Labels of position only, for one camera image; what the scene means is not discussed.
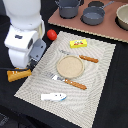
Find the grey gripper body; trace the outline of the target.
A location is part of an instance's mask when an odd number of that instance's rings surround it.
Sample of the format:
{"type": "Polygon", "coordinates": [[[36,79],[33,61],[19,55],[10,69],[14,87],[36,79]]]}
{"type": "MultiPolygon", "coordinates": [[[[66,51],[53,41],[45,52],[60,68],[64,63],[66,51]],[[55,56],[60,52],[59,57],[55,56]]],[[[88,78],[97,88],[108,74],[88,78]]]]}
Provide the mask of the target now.
{"type": "Polygon", "coordinates": [[[40,61],[44,51],[46,49],[46,43],[42,39],[38,39],[29,54],[30,61],[29,65],[31,67],[35,67],[37,63],[40,61]]]}

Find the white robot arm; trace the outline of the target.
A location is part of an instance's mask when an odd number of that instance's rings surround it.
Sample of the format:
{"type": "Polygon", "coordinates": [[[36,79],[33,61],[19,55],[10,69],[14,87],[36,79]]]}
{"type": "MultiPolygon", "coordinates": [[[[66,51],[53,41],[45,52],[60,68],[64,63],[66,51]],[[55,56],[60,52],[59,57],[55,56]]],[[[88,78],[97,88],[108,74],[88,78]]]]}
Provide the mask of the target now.
{"type": "Polygon", "coordinates": [[[42,40],[45,24],[40,15],[41,0],[3,0],[10,27],[4,44],[8,47],[11,63],[26,68],[44,53],[46,43],[42,40]]]}

